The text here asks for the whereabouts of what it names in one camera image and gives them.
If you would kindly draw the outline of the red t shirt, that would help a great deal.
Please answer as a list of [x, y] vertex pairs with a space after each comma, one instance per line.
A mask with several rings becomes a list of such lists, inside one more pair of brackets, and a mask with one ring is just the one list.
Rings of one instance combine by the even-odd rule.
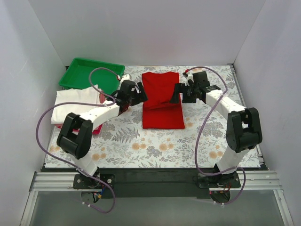
[[146, 72], [142, 74], [142, 82], [148, 98], [143, 103], [143, 128], [184, 129], [181, 103], [170, 103], [174, 86], [179, 82], [179, 73]]

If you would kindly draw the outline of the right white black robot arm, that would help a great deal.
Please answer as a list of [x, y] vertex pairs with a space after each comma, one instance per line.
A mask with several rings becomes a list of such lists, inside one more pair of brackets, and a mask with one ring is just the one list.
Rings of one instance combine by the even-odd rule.
[[172, 104], [195, 103], [197, 100], [219, 112], [227, 121], [227, 148], [222, 158], [215, 164], [213, 173], [203, 173], [213, 177], [218, 187], [226, 186], [230, 174], [237, 170], [243, 157], [262, 142], [259, 112], [256, 108], [246, 108], [225, 95], [218, 86], [211, 85], [205, 71], [183, 73], [186, 81], [176, 83], [170, 99]]

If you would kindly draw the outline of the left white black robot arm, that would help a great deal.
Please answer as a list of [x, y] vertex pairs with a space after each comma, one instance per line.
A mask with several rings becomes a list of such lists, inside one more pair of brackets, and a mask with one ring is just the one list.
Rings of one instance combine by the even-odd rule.
[[84, 183], [89, 188], [96, 188], [100, 183], [99, 175], [95, 174], [97, 166], [88, 154], [93, 131], [106, 121], [121, 115], [130, 106], [146, 100], [141, 82], [123, 80], [120, 89], [114, 91], [100, 107], [81, 114], [67, 114], [56, 142], [71, 156], [76, 168], [85, 173]]

